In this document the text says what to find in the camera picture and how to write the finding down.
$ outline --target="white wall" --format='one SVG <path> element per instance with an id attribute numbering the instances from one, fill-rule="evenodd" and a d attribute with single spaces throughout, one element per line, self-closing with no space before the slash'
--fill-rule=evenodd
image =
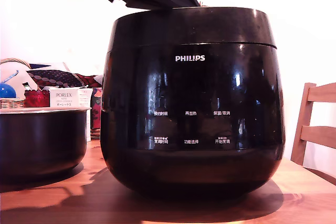
<path id="1" fill-rule="evenodd" d="M 136 10 L 107 0 L 1 0 L 1 57 L 65 61 L 81 73 L 102 72 L 113 21 Z M 303 85 L 336 82 L 334 0 L 199 0 L 208 6 L 266 12 L 278 46 L 290 157 Z M 336 126 L 336 107 L 317 104 L 312 125 Z M 336 176 L 336 150 L 309 144 L 304 164 Z"/>

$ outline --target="cushion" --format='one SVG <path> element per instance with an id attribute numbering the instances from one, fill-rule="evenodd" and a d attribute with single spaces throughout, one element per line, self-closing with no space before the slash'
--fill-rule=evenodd
<path id="1" fill-rule="evenodd" d="M 72 88 L 88 85 L 89 88 L 101 87 L 101 84 L 94 79 L 95 76 L 83 76 L 61 70 L 29 70 L 27 73 L 41 89 L 45 86 Z"/>

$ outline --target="philips logo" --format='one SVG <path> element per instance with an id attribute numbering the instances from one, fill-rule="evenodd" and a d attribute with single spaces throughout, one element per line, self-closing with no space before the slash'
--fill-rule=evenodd
<path id="1" fill-rule="evenodd" d="M 205 61 L 205 55 L 175 56 L 175 61 Z"/>

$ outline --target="red candle holder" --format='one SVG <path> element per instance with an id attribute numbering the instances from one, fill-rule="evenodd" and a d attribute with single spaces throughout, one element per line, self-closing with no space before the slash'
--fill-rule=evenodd
<path id="1" fill-rule="evenodd" d="M 31 107 L 50 107 L 50 92 L 46 90 L 25 90 L 24 106 Z"/>

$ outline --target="blue ball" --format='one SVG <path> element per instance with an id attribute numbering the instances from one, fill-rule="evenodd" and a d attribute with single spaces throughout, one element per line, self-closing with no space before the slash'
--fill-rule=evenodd
<path id="1" fill-rule="evenodd" d="M 8 84 L 0 83 L 0 98 L 16 98 L 15 89 Z"/>

